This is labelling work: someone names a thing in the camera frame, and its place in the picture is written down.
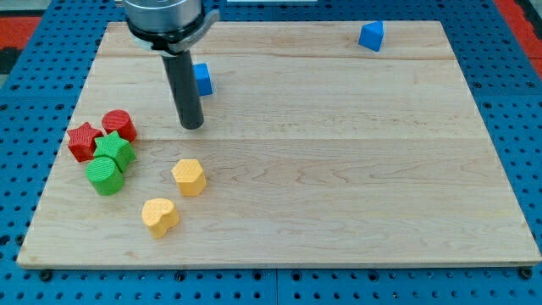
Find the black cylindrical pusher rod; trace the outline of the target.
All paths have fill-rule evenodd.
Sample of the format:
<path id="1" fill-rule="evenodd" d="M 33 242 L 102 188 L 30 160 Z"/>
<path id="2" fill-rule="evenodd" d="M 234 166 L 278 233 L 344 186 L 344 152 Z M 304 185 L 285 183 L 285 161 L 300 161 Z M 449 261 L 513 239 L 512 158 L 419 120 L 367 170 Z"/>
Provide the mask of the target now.
<path id="1" fill-rule="evenodd" d="M 204 123 L 204 116 L 190 52 L 162 56 L 162 61 L 181 126 L 198 129 Z"/>

